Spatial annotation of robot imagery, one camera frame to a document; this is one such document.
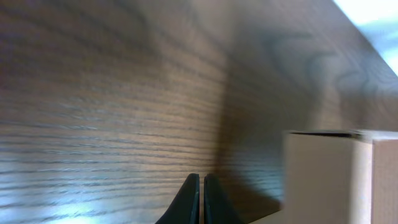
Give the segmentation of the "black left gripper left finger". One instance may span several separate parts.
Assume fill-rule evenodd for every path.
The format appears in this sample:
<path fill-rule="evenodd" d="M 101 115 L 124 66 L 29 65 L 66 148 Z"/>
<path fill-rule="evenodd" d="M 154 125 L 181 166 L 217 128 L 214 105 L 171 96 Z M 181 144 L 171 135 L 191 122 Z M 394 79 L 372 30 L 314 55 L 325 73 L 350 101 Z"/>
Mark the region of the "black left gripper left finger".
<path fill-rule="evenodd" d="M 155 224 L 199 224 L 200 177 L 189 174 L 166 212 Z"/>

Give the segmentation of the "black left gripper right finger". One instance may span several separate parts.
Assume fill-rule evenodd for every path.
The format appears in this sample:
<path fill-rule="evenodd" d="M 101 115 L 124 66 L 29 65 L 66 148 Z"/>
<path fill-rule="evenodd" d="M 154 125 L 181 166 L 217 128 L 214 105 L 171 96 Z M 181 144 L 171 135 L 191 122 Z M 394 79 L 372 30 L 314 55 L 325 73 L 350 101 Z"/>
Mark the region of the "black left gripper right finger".
<path fill-rule="evenodd" d="M 244 224 L 213 174 L 204 178 L 204 223 Z"/>

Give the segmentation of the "brown cardboard box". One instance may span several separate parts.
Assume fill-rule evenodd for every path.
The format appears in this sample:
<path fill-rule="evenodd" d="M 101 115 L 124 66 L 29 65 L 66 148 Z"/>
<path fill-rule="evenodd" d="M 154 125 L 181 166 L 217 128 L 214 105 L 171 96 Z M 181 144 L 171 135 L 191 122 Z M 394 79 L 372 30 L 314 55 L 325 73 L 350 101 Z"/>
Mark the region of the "brown cardboard box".
<path fill-rule="evenodd" d="M 284 140 L 283 224 L 397 224 L 397 133 L 291 131 Z"/>

